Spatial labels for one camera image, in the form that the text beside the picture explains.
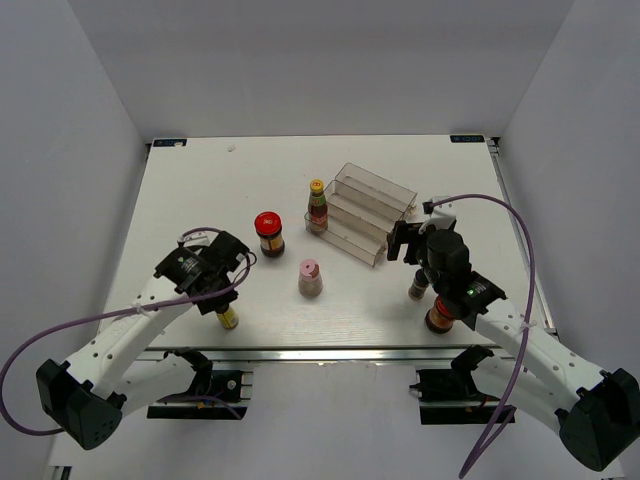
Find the small yellow label bottle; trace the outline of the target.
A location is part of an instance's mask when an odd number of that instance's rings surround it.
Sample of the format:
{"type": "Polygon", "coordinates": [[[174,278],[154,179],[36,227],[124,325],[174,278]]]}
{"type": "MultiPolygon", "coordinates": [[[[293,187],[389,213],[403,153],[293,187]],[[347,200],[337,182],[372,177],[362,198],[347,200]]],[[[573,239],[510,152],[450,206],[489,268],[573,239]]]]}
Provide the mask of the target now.
{"type": "Polygon", "coordinates": [[[216,316],[221,325],[227,329],[235,329],[239,324],[239,316],[229,304],[222,305],[215,310],[216,316]]]}

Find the red lid dark sauce jar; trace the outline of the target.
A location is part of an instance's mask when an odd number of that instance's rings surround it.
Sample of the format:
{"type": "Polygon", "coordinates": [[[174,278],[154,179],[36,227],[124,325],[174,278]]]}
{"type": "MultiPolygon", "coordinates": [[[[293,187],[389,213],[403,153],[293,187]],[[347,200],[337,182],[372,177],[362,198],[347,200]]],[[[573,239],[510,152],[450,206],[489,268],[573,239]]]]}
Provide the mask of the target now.
{"type": "Polygon", "coordinates": [[[254,228],[260,240],[260,250],[266,257],[278,258],[284,253],[282,221],[277,213],[261,212],[254,220],[254,228]]]}

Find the yellow cap sauce bottle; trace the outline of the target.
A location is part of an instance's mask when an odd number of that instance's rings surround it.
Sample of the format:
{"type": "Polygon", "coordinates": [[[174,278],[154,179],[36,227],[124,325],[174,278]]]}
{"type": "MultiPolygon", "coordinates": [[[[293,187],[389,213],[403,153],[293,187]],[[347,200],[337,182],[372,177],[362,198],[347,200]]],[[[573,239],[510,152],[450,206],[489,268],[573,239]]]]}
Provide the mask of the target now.
{"type": "Polygon", "coordinates": [[[308,214],[311,231],[315,234],[323,233],[328,226],[328,206],[324,183],[320,179],[313,179],[310,182],[308,214]]]}

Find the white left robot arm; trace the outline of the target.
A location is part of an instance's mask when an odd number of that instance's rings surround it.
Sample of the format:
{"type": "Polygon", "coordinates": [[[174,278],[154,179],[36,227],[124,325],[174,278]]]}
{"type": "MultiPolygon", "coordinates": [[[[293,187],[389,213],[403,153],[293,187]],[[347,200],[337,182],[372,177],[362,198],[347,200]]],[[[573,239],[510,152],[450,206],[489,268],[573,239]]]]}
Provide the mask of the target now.
{"type": "Polygon", "coordinates": [[[140,354],[191,309],[227,321],[238,297],[238,268],[255,255],[238,238],[216,231],[207,244],[185,234],[155,267],[128,313],[62,362],[45,361],[36,372],[44,412],[81,448],[103,444],[129,414],[156,402],[212,404],[222,389],[212,362],[191,347],[166,351],[142,371],[140,354]]]}

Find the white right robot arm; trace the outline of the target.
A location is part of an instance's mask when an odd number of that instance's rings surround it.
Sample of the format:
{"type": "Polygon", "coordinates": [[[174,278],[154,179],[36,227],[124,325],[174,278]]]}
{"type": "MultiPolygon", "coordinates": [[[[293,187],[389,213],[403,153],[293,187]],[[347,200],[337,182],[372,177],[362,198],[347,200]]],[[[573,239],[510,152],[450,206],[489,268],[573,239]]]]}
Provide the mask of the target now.
{"type": "Polygon", "coordinates": [[[473,270],[470,253],[456,232],[454,198],[424,203],[422,222],[395,222],[387,236],[387,258],[418,266],[409,289],[413,299],[436,294],[425,316],[436,334],[461,322],[515,359],[508,363],[472,345],[451,363],[453,390],[472,399],[497,399],[487,426],[465,460],[466,476],[486,448],[521,410],[546,425],[571,456],[601,472],[639,438],[639,383],[626,370],[608,372],[561,344],[534,324],[530,307],[516,310],[505,292],[473,270]]]}

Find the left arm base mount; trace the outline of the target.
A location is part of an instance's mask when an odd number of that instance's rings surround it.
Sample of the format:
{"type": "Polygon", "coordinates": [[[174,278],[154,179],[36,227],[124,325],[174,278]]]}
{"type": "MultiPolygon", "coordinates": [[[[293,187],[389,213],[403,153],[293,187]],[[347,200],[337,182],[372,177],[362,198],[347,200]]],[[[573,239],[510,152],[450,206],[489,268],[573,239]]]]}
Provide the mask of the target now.
{"type": "Polygon", "coordinates": [[[148,419],[240,421],[244,418],[252,397],[252,371],[223,367],[194,349],[169,350],[164,358],[170,354],[188,362],[194,371],[193,378],[185,391],[150,405],[148,419]]]}

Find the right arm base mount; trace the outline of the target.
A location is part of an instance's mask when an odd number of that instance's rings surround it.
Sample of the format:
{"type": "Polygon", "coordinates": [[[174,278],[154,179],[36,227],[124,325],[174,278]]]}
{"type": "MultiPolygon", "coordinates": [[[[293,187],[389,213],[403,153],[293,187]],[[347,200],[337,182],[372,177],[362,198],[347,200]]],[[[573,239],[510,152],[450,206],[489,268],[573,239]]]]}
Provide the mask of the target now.
{"type": "Polygon", "coordinates": [[[414,361],[416,379],[409,385],[419,406],[423,426],[486,425],[499,399],[480,391],[471,374],[480,360],[506,359],[510,354],[495,347],[472,345],[464,349],[437,350],[414,361]]]}

